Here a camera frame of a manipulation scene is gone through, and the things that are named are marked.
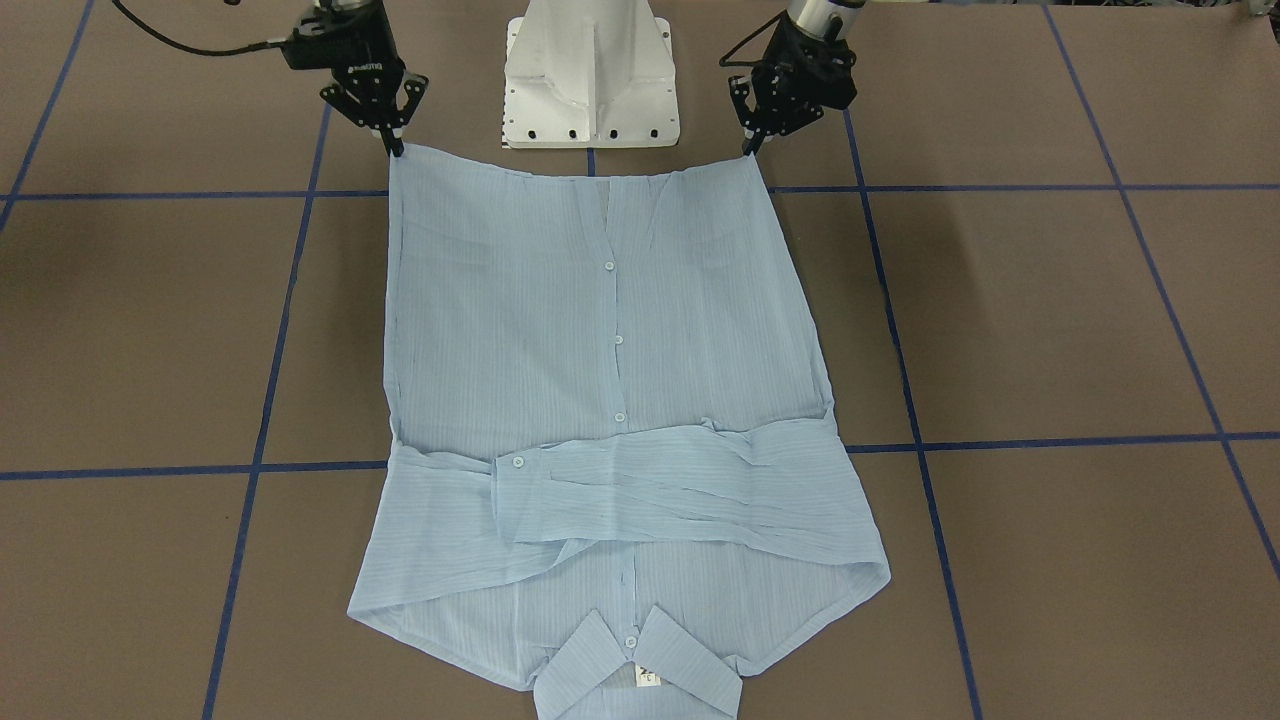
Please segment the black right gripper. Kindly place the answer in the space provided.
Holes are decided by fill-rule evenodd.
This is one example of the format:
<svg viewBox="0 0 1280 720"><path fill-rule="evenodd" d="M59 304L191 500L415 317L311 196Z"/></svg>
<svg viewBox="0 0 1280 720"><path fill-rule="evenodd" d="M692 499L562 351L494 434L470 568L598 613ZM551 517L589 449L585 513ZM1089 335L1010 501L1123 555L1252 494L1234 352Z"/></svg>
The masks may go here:
<svg viewBox="0 0 1280 720"><path fill-rule="evenodd" d="M330 70L335 79L384 73L399 79L403 60L383 5L312 5L296 22L282 46L293 70ZM361 96L342 86L326 86L320 97L352 124L379 137L390 158L404 152L403 133L425 97L426 76L403 76L390 104Z"/></svg>

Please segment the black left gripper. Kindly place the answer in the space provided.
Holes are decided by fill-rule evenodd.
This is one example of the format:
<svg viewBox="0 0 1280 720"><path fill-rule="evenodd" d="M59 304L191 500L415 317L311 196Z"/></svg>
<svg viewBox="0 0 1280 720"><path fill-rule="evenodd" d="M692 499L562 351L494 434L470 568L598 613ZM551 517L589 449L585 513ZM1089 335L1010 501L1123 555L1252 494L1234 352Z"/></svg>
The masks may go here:
<svg viewBox="0 0 1280 720"><path fill-rule="evenodd" d="M750 78L728 78L745 156L759 152L772 137L791 135L820 119L827 109L849 108L856 96L856 55L845 38L846 31L844 22L829 22L817 35L794 22L777 22L765 51L751 65Z"/></svg>

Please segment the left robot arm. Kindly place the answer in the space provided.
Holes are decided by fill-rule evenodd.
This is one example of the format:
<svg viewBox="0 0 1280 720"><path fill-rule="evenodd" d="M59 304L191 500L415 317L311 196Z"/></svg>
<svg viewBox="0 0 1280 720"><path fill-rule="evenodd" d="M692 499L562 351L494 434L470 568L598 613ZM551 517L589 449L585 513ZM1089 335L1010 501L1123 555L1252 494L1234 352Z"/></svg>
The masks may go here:
<svg viewBox="0 0 1280 720"><path fill-rule="evenodd" d="M847 33L864 1L791 1L732 46L722 68L748 72L728 79L730 99L744 131L742 155L768 138L790 136L831 111L845 111L858 90L856 54Z"/></svg>

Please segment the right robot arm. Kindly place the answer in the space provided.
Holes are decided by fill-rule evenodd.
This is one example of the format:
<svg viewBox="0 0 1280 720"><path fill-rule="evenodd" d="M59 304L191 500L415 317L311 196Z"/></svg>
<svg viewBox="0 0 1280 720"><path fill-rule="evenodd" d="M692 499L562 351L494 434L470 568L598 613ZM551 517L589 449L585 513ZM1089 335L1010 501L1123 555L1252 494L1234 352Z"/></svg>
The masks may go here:
<svg viewBox="0 0 1280 720"><path fill-rule="evenodd" d="M328 70L321 99L378 136L390 158L404 151L404 127L429 86L402 60L383 1L315 1L282 46L293 70Z"/></svg>

